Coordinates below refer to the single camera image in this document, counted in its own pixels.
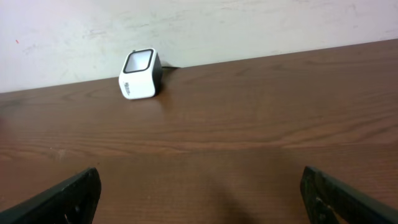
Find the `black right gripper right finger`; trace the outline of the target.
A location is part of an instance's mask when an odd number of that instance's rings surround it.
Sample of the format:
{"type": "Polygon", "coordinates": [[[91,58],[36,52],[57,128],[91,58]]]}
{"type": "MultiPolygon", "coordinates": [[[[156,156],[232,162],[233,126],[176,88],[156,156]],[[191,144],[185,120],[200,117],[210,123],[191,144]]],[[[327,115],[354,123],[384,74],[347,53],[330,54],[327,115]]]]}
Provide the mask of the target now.
{"type": "Polygon", "coordinates": [[[397,210],[310,166],[300,181],[300,191],[311,223],[397,224],[397,210]]]}

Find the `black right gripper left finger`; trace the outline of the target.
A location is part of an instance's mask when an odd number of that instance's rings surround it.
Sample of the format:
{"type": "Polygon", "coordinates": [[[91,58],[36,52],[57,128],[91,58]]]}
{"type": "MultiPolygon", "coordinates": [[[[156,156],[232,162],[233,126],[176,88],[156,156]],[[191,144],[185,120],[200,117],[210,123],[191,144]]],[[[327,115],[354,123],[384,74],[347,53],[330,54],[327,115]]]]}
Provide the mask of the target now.
{"type": "Polygon", "coordinates": [[[96,168],[84,171],[1,212],[1,223],[92,223],[101,194],[96,168]]]}

